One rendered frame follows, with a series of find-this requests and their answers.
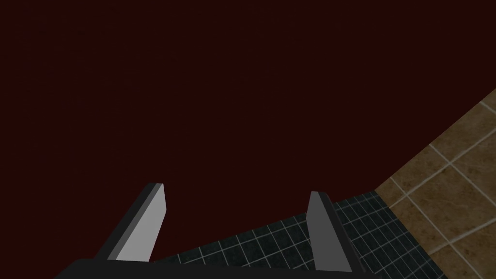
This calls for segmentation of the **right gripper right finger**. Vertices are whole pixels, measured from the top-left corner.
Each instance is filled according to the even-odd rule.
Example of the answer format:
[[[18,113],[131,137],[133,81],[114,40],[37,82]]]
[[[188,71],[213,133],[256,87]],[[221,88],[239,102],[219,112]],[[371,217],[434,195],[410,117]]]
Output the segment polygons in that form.
[[[326,193],[311,192],[306,223],[316,270],[365,272],[365,267]]]

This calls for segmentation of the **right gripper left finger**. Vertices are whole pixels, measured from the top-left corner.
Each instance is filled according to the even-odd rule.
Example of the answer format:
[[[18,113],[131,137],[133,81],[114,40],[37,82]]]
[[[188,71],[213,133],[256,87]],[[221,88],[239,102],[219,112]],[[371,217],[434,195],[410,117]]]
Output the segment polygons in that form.
[[[163,183],[149,183],[94,257],[148,262],[167,212]]]

